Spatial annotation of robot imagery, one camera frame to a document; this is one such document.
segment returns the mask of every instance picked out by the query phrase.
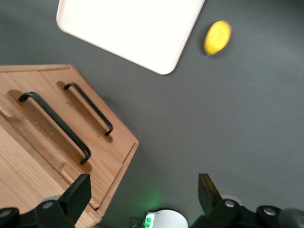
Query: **gray table surface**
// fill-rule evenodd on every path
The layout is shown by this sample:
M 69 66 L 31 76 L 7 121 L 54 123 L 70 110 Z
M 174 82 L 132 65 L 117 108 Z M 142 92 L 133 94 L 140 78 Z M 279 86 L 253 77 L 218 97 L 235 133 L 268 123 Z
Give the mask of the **gray table surface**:
M 193 223 L 199 173 L 248 209 L 304 209 L 304 1 L 206 0 L 166 76 L 63 33 L 57 6 L 0 0 L 0 64 L 73 64 L 139 139 L 102 227 L 132 227 L 158 208 Z M 206 56 L 221 19 L 231 40 Z

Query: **black handle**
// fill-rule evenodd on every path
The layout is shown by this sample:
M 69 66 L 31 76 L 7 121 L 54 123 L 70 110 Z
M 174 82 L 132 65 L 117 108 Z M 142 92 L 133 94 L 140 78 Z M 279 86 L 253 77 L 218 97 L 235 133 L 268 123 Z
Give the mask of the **black handle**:
M 71 128 L 55 113 L 55 111 L 35 92 L 24 93 L 19 97 L 19 101 L 26 101 L 32 97 L 44 111 L 61 127 L 61 129 L 77 144 L 77 146 L 84 152 L 85 158 L 80 162 L 84 165 L 91 157 L 89 148 L 81 141 L 81 139 L 72 131 Z
M 113 130 L 113 126 L 110 123 L 110 121 L 108 121 L 108 119 L 101 113 L 101 111 L 96 107 L 96 105 L 90 100 L 90 98 L 88 98 L 88 96 L 81 90 L 81 88 L 76 83 L 74 82 L 68 83 L 65 85 L 65 87 L 63 87 L 63 89 L 67 90 L 71 86 L 73 86 L 80 93 L 80 95 L 89 103 L 89 105 L 94 109 L 94 111 L 106 123 L 106 125 L 109 128 L 109 131 L 105 133 L 105 135 L 108 136 Z

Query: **wooden cabinet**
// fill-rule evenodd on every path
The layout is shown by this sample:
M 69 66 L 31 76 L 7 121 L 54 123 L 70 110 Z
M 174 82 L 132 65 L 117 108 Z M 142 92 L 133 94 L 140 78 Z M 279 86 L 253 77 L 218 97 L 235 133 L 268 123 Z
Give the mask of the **wooden cabinet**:
M 21 100 L 24 94 L 28 94 L 27 99 Z M 33 204 L 21 205 L 20 202 L 26 202 L 30 194 L 37 200 L 58 195 L 81 173 L 90 173 L 92 198 L 77 227 L 91 227 L 97 223 L 104 215 L 138 141 L 77 70 L 71 65 L 0 66 L 0 115 L 1 137 L 9 141 L 10 150 L 16 150 L 15 158 L 11 157 L 11 160 L 22 164 L 22 168 L 14 167 L 13 163 L 2 164 L 2 181 L 10 170 L 26 171 L 16 172 L 16 180 L 36 177 L 33 183 L 28 181 L 22 185 L 28 195 L 16 194 L 13 201 L 6 199 L 5 191 L 17 186 L 8 182 L 5 190 L 0 190 L 1 206 L 20 207 L 21 213 L 26 212 Z M 81 164 L 88 152 L 90 158 Z M 1 156 L 7 157 L 8 153 L 12 155 L 5 151 Z M 48 180 L 51 186 L 40 180 Z

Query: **green light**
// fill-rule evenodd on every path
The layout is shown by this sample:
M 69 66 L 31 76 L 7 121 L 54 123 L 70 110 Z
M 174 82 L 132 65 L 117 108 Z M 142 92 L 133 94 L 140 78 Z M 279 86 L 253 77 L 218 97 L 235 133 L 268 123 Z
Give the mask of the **green light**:
M 148 214 L 146 216 L 146 219 L 144 221 L 144 228 L 152 228 L 154 217 L 155 217 L 154 214 Z

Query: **screw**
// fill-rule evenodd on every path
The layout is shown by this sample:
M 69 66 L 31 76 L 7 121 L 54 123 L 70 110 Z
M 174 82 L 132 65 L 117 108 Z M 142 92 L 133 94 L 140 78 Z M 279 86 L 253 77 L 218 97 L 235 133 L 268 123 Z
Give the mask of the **screw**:
M 264 208 L 264 212 L 270 216 L 276 215 L 275 211 L 272 208 Z
M 42 208 L 43 209 L 48 209 L 48 208 L 50 208 L 52 206 L 53 206 L 53 202 L 47 202 L 47 203 L 43 204 Z
M 11 213 L 11 210 L 5 210 L 4 212 L 0 213 L 0 218 L 4 218 Z
M 225 205 L 229 208 L 234 208 L 234 202 L 232 202 L 231 200 L 226 200 Z

